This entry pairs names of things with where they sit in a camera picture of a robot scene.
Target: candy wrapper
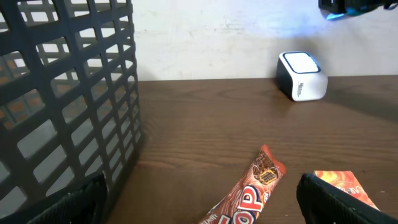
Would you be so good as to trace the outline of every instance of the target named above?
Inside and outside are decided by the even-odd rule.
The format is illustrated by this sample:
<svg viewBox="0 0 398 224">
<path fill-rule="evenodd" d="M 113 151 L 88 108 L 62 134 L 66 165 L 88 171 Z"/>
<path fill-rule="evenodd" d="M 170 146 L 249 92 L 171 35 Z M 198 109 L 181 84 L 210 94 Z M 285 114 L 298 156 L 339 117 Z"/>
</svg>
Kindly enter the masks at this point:
<svg viewBox="0 0 398 224">
<path fill-rule="evenodd" d="M 325 182 L 378 210 L 351 171 L 315 171 L 314 173 Z"/>
<path fill-rule="evenodd" d="M 253 224 L 285 173 L 285 165 L 262 146 L 248 171 L 199 224 Z"/>
</svg>

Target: plastic crate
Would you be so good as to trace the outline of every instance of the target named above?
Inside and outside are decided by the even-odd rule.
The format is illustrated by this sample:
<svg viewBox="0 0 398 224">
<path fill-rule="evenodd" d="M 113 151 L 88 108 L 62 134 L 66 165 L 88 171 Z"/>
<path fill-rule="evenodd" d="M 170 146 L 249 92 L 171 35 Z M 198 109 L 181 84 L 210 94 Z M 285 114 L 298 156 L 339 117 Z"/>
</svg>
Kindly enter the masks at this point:
<svg viewBox="0 0 398 224">
<path fill-rule="evenodd" d="M 131 1 L 0 11 L 0 218 L 93 172 L 109 212 L 142 142 Z"/>
</svg>

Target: wooden table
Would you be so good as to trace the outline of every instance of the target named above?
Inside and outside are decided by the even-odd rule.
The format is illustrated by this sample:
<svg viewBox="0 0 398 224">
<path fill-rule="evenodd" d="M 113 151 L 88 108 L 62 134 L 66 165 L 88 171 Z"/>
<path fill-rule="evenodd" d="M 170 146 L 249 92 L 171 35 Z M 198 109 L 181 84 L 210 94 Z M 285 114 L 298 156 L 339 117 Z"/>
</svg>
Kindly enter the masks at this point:
<svg viewBox="0 0 398 224">
<path fill-rule="evenodd" d="M 295 103 L 273 79 L 140 82 L 146 144 L 108 223 L 196 223 L 262 144 L 287 174 L 256 223 L 304 223 L 304 172 L 352 170 L 398 218 L 398 76 L 333 77 L 326 97 Z"/>
</svg>

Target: white cube device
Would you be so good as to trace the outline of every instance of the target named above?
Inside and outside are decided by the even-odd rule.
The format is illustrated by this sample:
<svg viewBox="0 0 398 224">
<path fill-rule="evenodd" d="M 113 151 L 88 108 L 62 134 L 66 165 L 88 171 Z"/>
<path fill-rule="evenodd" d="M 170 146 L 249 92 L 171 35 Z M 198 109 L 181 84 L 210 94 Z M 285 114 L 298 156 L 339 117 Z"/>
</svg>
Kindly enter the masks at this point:
<svg viewBox="0 0 398 224">
<path fill-rule="evenodd" d="M 319 100 L 328 86 L 328 77 L 306 52 L 281 53 L 276 79 L 279 88 L 294 101 Z"/>
</svg>

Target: white wall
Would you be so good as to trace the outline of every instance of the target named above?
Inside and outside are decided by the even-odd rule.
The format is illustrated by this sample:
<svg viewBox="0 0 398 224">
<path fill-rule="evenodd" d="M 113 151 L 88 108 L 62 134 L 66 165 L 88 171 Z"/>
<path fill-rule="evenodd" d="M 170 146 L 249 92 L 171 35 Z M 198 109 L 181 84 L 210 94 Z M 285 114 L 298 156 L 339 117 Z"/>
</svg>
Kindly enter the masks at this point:
<svg viewBox="0 0 398 224">
<path fill-rule="evenodd" d="M 273 77 L 304 50 L 330 76 L 398 74 L 398 8 L 339 22 L 317 0 L 133 0 L 140 80 Z"/>
</svg>

